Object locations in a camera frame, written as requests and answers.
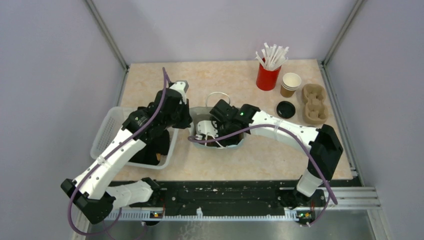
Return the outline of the light blue paper bag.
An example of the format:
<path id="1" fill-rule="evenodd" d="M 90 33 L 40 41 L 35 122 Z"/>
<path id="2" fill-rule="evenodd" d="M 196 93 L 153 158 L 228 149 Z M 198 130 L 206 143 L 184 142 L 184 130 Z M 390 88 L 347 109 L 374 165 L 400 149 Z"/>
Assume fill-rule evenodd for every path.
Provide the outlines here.
<path id="1" fill-rule="evenodd" d="M 189 109 L 189 114 L 192 118 L 192 124 L 189 127 L 189 136 L 194 136 L 196 140 L 214 140 L 219 138 L 218 132 L 218 121 L 212 119 L 210 114 L 212 106 L 208 106 L 209 97 L 215 94 L 223 95 L 228 98 L 227 103 L 231 103 L 231 98 L 228 94 L 220 91 L 211 92 L 205 99 L 204 106 L 191 107 Z M 212 148 L 212 149 L 231 149 L 240 147 L 246 137 L 246 133 L 240 133 L 238 136 L 233 136 L 231 138 L 226 138 L 221 141 L 213 141 L 208 143 L 197 143 L 193 144 L 199 148 Z"/>

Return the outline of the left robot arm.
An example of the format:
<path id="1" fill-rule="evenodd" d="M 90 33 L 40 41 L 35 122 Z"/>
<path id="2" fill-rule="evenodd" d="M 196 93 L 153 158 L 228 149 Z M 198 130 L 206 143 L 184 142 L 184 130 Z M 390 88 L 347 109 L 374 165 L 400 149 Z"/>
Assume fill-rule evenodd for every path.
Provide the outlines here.
<path id="1" fill-rule="evenodd" d="M 132 112 L 96 161 L 74 179 L 65 179 L 61 189 L 92 224 L 102 222 L 112 211 L 132 204 L 154 207 L 160 202 L 159 185 L 149 177 L 118 186 L 111 182 L 130 159 L 149 147 L 169 128 L 186 129 L 192 123 L 185 80 L 158 91 L 148 107 Z"/>

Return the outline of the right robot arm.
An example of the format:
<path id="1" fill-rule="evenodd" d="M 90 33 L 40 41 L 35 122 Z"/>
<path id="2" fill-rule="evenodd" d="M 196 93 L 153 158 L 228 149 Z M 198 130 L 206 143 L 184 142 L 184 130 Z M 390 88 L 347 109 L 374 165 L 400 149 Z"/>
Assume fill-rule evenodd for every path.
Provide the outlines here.
<path id="1" fill-rule="evenodd" d="M 344 150 L 332 126 L 299 125 L 272 116 L 257 106 L 236 107 L 222 99 L 213 107 L 192 107 L 189 114 L 194 124 L 189 140 L 197 145 L 234 148 L 243 141 L 244 134 L 250 134 L 274 139 L 304 153 L 308 165 L 293 192 L 297 205 L 307 206 L 321 185 L 335 198 L 329 181 Z"/>

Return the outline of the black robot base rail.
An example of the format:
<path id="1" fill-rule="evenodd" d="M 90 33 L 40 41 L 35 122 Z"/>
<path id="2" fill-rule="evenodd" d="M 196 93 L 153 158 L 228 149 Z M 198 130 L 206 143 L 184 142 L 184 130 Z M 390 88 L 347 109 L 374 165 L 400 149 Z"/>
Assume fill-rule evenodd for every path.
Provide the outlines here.
<path id="1" fill-rule="evenodd" d="M 294 193 L 294 180 L 263 181 L 158 181 L 159 190 L 147 202 L 129 209 L 159 209 L 168 216 L 193 216 L 200 208 L 206 216 L 282 216 L 286 211 L 324 207 L 324 188 L 310 199 Z"/>

